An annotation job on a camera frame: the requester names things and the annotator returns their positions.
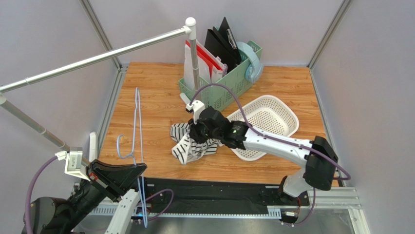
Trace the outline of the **black white striped tank top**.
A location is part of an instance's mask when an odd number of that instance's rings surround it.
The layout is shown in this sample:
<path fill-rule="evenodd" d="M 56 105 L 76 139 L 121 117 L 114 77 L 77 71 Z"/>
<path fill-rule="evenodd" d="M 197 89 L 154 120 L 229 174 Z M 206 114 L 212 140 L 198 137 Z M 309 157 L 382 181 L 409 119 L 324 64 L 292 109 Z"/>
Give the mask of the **black white striped tank top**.
<path fill-rule="evenodd" d="M 223 146 L 219 140 L 215 139 L 208 139 L 205 143 L 197 143 L 190 138 L 187 123 L 171 125 L 170 137 L 176 142 L 176 145 L 171 149 L 171 153 L 183 165 L 199 160 L 203 156 L 216 154 L 218 147 Z"/>

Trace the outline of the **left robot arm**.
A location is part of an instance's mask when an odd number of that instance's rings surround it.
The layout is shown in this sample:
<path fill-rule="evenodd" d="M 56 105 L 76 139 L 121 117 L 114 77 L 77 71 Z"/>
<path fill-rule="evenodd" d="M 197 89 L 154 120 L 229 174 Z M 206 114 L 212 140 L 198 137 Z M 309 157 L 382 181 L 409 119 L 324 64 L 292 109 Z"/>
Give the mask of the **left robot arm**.
<path fill-rule="evenodd" d="M 42 171 L 57 157 L 46 161 L 35 173 L 25 200 L 23 234 L 70 234 L 101 201 L 118 202 L 146 170 L 145 163 L 111 165 L 97 159 L 86 167 L 88 180 L 68 199 L 40 197 L 31 200 L 34 185 Z"/>

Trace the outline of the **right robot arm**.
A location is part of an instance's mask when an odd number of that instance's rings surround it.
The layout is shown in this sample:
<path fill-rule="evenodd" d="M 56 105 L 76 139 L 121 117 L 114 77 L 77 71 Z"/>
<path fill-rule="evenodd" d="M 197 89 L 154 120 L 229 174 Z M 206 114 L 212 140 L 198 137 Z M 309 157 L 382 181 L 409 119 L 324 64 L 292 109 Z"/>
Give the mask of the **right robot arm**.
<path fill-rule="evenodd" d="M 214 139 L 231 149 L 259 151 L 299 165 L 296 173 L 282 179 L 277 193 L 281 201 L 296 200 L 310 189 L 331 190 L 338 157 L 325 138 L 316 136 L 307 140 L 273 135 L 244 121 L 230 121 L 212 107 L 187 105 L 186 111 L 193 114 L 188 122 L 189 135 L 197 143 Z"/>

